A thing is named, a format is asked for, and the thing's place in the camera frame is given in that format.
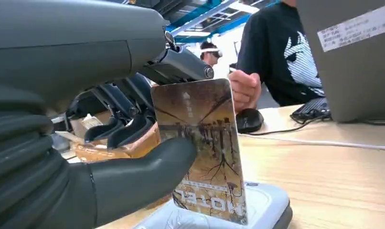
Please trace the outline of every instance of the ceiling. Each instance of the ceiling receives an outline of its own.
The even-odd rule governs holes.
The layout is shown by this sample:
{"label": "ceiling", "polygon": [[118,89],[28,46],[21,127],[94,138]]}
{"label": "ceiling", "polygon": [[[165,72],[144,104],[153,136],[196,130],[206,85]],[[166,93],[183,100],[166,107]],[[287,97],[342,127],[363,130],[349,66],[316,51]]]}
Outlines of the ceiling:
{"label": "ceiling", "polygon": [[246,23],[252,10],[278,0],[108,0],[158,11],[170,24],[169,31],[179,44],[205,41]]}

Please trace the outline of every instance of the person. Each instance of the person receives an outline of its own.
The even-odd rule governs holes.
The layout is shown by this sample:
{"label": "person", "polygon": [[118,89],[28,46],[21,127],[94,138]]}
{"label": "person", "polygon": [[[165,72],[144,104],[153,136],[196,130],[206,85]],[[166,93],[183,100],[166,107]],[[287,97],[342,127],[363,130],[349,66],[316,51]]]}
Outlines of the person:
{"label": "person", "polygon": [[256,108],[262,83],[280,106],[324,97],[296,0],[282,0],[250,17],[236,67],[228,75],[236,112]]}
{"label": "person", "polygon": [[217,64],[218,59],[222,57],[222,53],[219,51],[218,47],[211,42],[203,42],[200,48],[201,60],[211,67]]}

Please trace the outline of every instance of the ceiling light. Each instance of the ceiling light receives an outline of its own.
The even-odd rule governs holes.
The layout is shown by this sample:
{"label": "ceiling light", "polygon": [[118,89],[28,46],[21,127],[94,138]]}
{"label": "ceiling light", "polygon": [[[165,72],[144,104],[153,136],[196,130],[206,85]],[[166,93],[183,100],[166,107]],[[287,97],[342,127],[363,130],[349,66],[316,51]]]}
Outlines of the ceiling light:
{"label": "ceiling light", "polygon": [[254,7],[254,6],[249,6],[249,5],[245,5],[243,3],[240,3],[240,2],[234,2],[232,3],[229,8],[232,8],[234,10],[239,10],[239,11],[243,11],[243,12],[247,12],[247,13],[256,13],[257,11],[259,11],[258,8]]}
{"label": "ceiling light", "polygon": [[199,31],[182,31],[178,33],[179,36],[191,36],[191,37],[206,37],[209,36],[210,32],[199,32]]}

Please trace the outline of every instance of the computer mouse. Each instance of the computer mouse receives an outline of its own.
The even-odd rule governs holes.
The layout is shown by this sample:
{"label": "computer mouse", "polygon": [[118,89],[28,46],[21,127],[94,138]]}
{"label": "computer mouse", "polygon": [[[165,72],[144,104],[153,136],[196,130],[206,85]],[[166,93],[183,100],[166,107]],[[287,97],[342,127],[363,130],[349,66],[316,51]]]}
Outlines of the computer mouse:
{"label": "computer mouse", "polygon": [[236,115],[237,131],[241,134],[257,131],[261,128],[264,118],[253,108],[247,108]]}

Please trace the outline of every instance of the graphic print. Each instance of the graphic print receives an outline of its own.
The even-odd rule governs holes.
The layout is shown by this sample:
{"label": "graphic print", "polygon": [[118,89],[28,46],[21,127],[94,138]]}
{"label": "graphic print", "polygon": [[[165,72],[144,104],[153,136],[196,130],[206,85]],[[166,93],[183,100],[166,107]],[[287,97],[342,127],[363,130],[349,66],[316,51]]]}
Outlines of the graphic print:
{"label": "graphic print", "polygon": [[162,141],[189,138],[198,155],[173,192],[177,206],[247,224],[232,92],[227,79],[152,88]]}
{"label": "graphic print", "polygon": [[321,79],[319,78],[308,40],[301,32],[298,32],[297,40],[297,44],[294,45],[291,37],[289,37],[284,51],[288,70],[291,72],[291,76],[296,83],[306,85],[317,95],[324,96]]}

